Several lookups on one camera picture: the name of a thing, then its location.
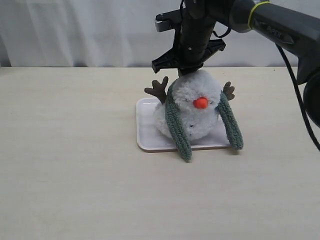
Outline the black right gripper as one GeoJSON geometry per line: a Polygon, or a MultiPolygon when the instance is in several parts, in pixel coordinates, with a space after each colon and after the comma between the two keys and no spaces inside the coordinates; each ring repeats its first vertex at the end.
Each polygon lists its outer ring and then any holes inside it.
{"type": "Polygon", "coordinates": [[[211,39],[216,20],[210,17],[207,0],[185,0],[181,10],[181,29],[177,55],[173,48],[151,61],[155,74],[162,69],[178,69],[179,75],[196,71],[218,51],[223,52],[226,43],[211,39]]]}

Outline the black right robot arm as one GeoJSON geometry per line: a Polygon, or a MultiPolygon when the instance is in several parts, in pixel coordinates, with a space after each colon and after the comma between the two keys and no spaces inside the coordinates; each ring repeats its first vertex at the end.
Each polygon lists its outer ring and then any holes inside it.
{"type": "Polygon", "coordinates": [[[175,31],[172,48],[152,61],[154,72],[178,69],[187,74],[221,51],[221,36],[211,39],[216,23],[229,31],[256,31],[298,59],[296,83],[305,85],[303,104],[320,123],[320,20],[268,0],[184,0],[178,10],[158,14],[158,32],[175,31]]]}

